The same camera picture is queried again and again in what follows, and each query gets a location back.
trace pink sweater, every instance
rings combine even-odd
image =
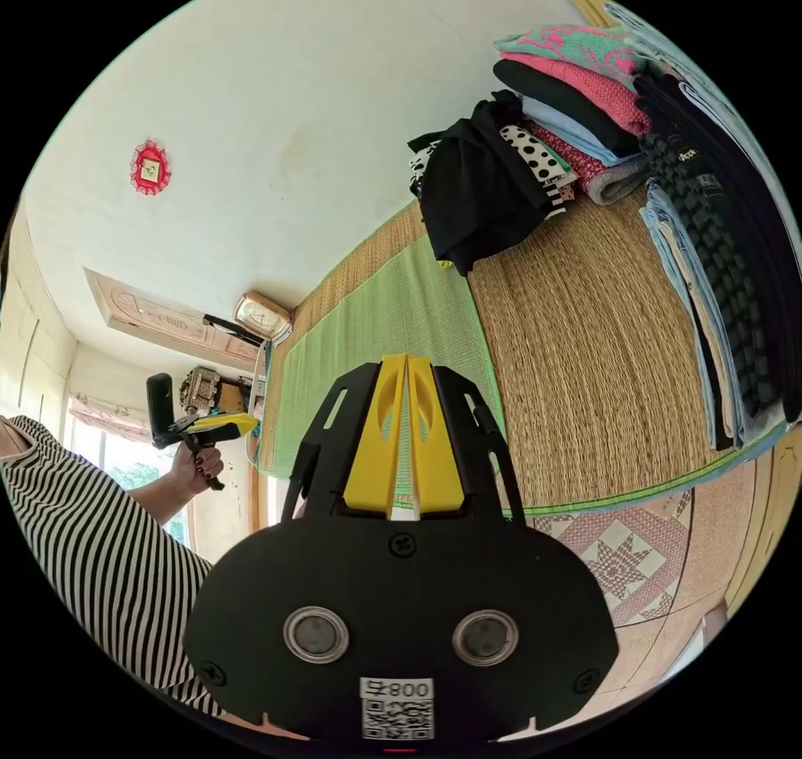
[[[569,84],[584,94],[600,110],[604,110],[622,129],[633,135],[645,135],[652,131],[648,115],[635,106],[637,96],[609,76],[601,76],[587,68],[571,63],[562,63],[537,54],[504,52],[504,59],[514,59],[543,74]]]

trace sticker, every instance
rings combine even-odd
[[[360,678],[366,740],[434,739],[434,682],[430,678]]]
[[[170,184],[170,161],[165,150],[154,140],[136,147],[131,158],[131,185],[139,193],[153,196]]]

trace folded clothes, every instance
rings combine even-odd
[[[720,185],[714,175],[697,178],[688,169],[687,163],[698,149],[688,147],[680,133],[669,138],[656,132],[645,135],[641,148],[660,187],[678,210],[704,265],[727,327],[740,394],[748,413],[755,415],[774,402],[778,394],[770,377],[767,339],[754,280],[727,225],[705,198],[702,183],[706,187]]]
[[[553,149],[549,149],[552,154],[556,154]],[[573,185],[574,182],[577,182],[579,177],[576,175],[576,172],[571,169],[565,176],[561,176],[559,180],[557,180],[554,184],[558,188],[564,188],[569,185]]]
[[[564,160],[554,155],[538,139],[519,126],[514,124],[507,125],[499,130],[499,134],[506,143],[515,149],[518,156],[530,167],[532,174],[543,186],[543,190],[551,201],[552,207],[546,218],[552,218],[559,213],[565,212],[557,183],[567,177],[571,167],[568,166],[568,170],[563,168],[563,164],[568,165]],[[429,157],[433,154],[439,142],[439,140],[433,140],[409,161],[409,169],[412,171],[409,189],[418,198],[420,198],[424,175],[429,165]],[[570,177],[568,179],[570,181],[576,179],[576,175],[572,175],[572,177],[573,179]]]
[[[509,90],[482,100],[469,119],[409,142],[429,154],[420,184],[420,211],[436,260],[450,260],[465,276],[475,261],[520,243],[554,211],[531,168],[500,130],[522,118]]]
[[[696,361],[699,370],[699,384],[702,388],[705,421],[708,429],[708,444],[712,449],[720,449],[717,447],[719,437],[725,439],[727,435],[732,435],[732,400],[731,394],[726,394],[724,403],[728,403],[730,420],[728,432],[724,430],[724,427],[726,426],[725,423],[728,419],[727,415],[725,414],[722,416],[723,432],[721,434],[717,434],[717,402],[713,396],[712,380],[716,380],[717,388],[724,388],[725,384],[728,382],[728,376],[723,372],[723,366],[713,364],[713,369],[711,371],[708,367],[708,364],[705,362],[703,341],[706,340],[706,337],[709,338],[709,335],[707,333],[701,334],[700,329],[697,326],[697,319],[693,315],[693,306],[696,304],[696,302],[695,300],[693,302],[691,300],[691,297],[688,293],[688,286],[686,285],[686,281],[683,278],[683,274],[678,266],[677,256],[673,253],[673,250],[670,248],[667,242],[666,235],[662,231],[661,227],[664,222],[660,221],[657,213],[652,208],[644,207],[641,209],[641,216],[643,218],[643,222],[646,224],[649,235],[652,237],[654,247],[657,249],[657,255],[660,257],[660,262],[662,263],[662,269],[666,273],[668,281],[674,286],[680,302],[682,302],[683,306],[688,311],[688,317],[690,318],[693,326],[693,346],[696,350]],[[719,400],[719,409],[723,410],[721,405],[722,401]]]
[[[646,222],[649,232],[654,230],[659,232],[661,222],[670,226],[674,241],[684,255],[682,265],[690,274],[691,287],[698,292],[697,311],[698,313],[704,312],[705,324],[703,326],[708,331],[708,343],[711,348],[714,344],[718,345],[718,352],[723,361],[723,380],[720,381],[723,409],[727,410],[726,395],[731,400],[729,404],[732,406],[733,443],[736,447],[751,444],[782,422],[784,418],[782,406],[779,403],[773,403],[755,416],[751,416],[747,411],[744,398],[740,393],[739,375],[728,337],[728,327],[718,301],[718,295],[702,259],[704,245],[702,245],[702,254],[700,255],[698,247],[694,244],[687,229],[687,219],[680,215],[673,200],[663,190],[656,177],[648,180],[646,188],[647,205],[641,209],[643,220]]]
[[[573,63],[632,89],[632,76],[643,71],[646,60],[624,44],[624,33],[623,27],[544,26],[523,34],[511,34],[493,45],[501,52],[538,54]]]
[[[639,149],[626,157],[618,155],[607,149],[604,144],[585,126],[578,121],[574,121],[565,113],[555,110],[548,104],[544,104],[538,99],[531,99],[524,96],[521,100],[521,107],[524,115],[536,121],[541,126],[545,126],[557,137],[575,146],[579,151],[584,151],[586,155],[595,157],[603,166],[618,166],[629,160],[633,155],[639,155]]]
[[[557,63],[553,59],[538,57],[535,54],[505,52],[501,56],[569,84],[599,110],[604,110],[623,130],[632,132],[633,135],[645,135],[652,131],[652,122],[635,105],[637,96],[615,79],[594,74],[593,71],[580,68],[578,65]],[[536,94],[526,95],[538,98]]]
[[[604,8],[623,24],[625,43],[647,59],[652,69],[664,68],[667,64],[674,73],[679,73],[683,80],[679,85],[680,91],[749,157],[779,209],[794,250],[797,270],[802,276],[802,232],[799,223],[769,158],[744,119],[713,80],[654,27],[620,4],[605,3]]]
[[[802,278],[784,223],[764,179],[751,160],[733,147],[674,77],[636,80],[656,130],[670,136],[681,155],[681,173],[698,183],[702,202],[727,227],[754,278],[754,300],[767,338],[769,376],[782,394],[789,421],[802,410]]]
[[[734,433],[734,395],[733,395],[733,378],[727,374],[726,363],[722,353],[722,346],[719,340],[718,330],[715,326],[713,313],[708,308],[704,301],[704,297],[697,288],[696,281],[693,275],[693,269],[688,265],[688,260],[682,248],[679,246],[677,236],[671,227],[671,224],[665,221],[660,221],[658,225],[660,234],[665,238],[668,249],[672,254],[674,262],[677,265],[680,279],[686,286],[688,296],[692,302],[693,320],[698,326],[700,332],[704,337],[700,339],[699,346],[702,350],[703,356],[705,355],[704,346],[707,345],[707,354],[709,360],[713,364],[713,374],[715,375],[715,386],[718,389],[718,407],[720,409],[721,428],[723,435],[717,438],[717,441],[723,441],[729,438],[729,445],[731,446]]]
[[[616,157],[637,153],[637,138],[569,84],[511,59],[500,59],[493,66],[493,73],[517,93],[548,104],[584,126]]]
[[[523,126],[571,163],[579,177],[581,189],[597,205],[611,205],[623,199],[646,180],[648,167],[643,156],[633,157],[620,166],[606,168],[595,158],[575,149],[534,121],[526,121]]]
[[[566,174],[556,157],[526,130],[512,124],[500,130],[500,134],[532,169],[539,182],[553,182]]]

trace screw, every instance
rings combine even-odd
[[[213,661],[207,661],[200,668],[200,674],[212,686],[225,686],[226,674]]]
[[[598,670],[585,670],[574,681],[574,691],[579,695],[586,695],[588,692],[595,690],[601,680],[602,674]]]
[[[390,537],[390,552],[396,558],[408,558],[418,547],[411,533],[395,533]]]

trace qr code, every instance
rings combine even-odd
[[[367,740],[431,740],[434,701],[363,700],[362,724]]]

